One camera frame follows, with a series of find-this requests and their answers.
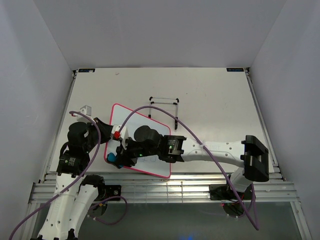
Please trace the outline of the pink framed whiteboard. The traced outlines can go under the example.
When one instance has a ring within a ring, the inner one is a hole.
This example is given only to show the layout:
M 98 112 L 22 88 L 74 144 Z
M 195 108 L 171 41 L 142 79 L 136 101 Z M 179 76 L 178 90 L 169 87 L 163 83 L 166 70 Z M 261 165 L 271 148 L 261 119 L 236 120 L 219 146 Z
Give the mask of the pink framed whiteboard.
M 131 112 L 132 110 L 130 108 L 115 103 L 111 109 L 109 123 L 111 125 L 121 125 Z M 136 131 L 136 129 L 144 125 L 156 130 L 162 135 L 171 134 L 171 129 L 169 126 L 160 123 L 152 118 L 148 118 L 147 116 L 138 112 L 134 113 L 133 116 L 131 116 L 128 122 L 125 124 L 128 130 L 128 134 L 131 138 L 134 137 L 134 132 Z M 171 176 L 171 164 L 160 160 L 157 155 L 139 157 L 137 159 L 137 163 L 133 167 L 122 167 L 118 169 L 112 164 L 109 164 L 108 166 L 108 172 L 139 172 L 164 179 L 168 179 Z

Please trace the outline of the blue whiteboard eraser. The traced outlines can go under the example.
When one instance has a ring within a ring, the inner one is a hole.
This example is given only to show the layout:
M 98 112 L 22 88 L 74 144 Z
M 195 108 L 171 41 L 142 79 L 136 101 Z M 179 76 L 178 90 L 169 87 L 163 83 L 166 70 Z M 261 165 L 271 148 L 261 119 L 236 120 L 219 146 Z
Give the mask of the blue whiteboard eraser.
M 124 167 L 124 166 L 123 166 L 122 164 L 120 164 L 120 162 L 118 161 L 117 156 L 114 155 L 112 152 L 107 155 L 107 157 L 106 157 L 106 162 L 107 162 L 108 164 L 111 164 L 111 165 L 115 166 L 115 167 L 118 168 L 118 169 L 121 169 L 121 168 Z

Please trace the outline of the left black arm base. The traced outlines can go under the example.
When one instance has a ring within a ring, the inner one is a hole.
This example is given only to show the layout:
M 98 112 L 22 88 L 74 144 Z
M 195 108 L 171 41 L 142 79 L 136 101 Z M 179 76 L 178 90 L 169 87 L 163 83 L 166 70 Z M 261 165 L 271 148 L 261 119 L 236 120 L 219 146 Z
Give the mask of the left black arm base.
M 121 196 L 122 193 L 122 186 L 121 185 L 105 185 L 103 187 L 103 195 L 102 199 L 107 199 L 113 197 L 110 201 L 120 201 L 121 199 L 119 196 Z

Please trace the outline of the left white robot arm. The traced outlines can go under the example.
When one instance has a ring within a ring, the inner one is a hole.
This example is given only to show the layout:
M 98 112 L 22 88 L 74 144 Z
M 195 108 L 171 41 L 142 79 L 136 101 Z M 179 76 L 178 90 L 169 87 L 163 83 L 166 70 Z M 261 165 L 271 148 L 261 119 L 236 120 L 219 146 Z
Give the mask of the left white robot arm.
M 38 240 L 76 240 L 80 226 L 93 201 L 106 195 L 105 181 L 87 175 L 90 152 L 111 139 L 113 127 L 98 118 L 94 123 L 76 122 L 69 126 L 67 142 L 59 153 L 55 196 L 50 202 Z

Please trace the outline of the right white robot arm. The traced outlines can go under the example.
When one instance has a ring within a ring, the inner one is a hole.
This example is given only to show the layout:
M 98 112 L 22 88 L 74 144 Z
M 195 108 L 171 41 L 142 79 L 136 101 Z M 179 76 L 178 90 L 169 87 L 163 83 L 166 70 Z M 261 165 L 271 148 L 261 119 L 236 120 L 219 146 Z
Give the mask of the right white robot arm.
M 229 175 L 226 194 L 237 199 L 253 182 L 269 181 L 269 150 L 254 135 L 234 142 L 199 143 L 195 138 L 181 135 L 162 135 L 147 125 L 138 127 L 133 137 L 125 126 L 115 125 L 112 139 L 120 145 L 116 148 L 117 168 L 132 167 L 138 158 L 157 156 L 166 163 L 194 161 L 218 162 L 236 166 Z

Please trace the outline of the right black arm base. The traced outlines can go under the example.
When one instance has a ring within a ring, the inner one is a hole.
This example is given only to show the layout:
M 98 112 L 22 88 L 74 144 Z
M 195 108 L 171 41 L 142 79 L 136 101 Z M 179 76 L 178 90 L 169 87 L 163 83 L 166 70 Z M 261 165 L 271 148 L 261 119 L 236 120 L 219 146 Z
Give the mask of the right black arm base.
M 251 200 L 252 199 L 252 186 L 248 186 L 245 192 L 237 192 L 241 200 Z M 209 194 L 211 200 L 226 200 L 231 202 L 237 202 L 238 199 L 236 195 L 231 190 L 228 185 L 220 184 L 210 184 Z

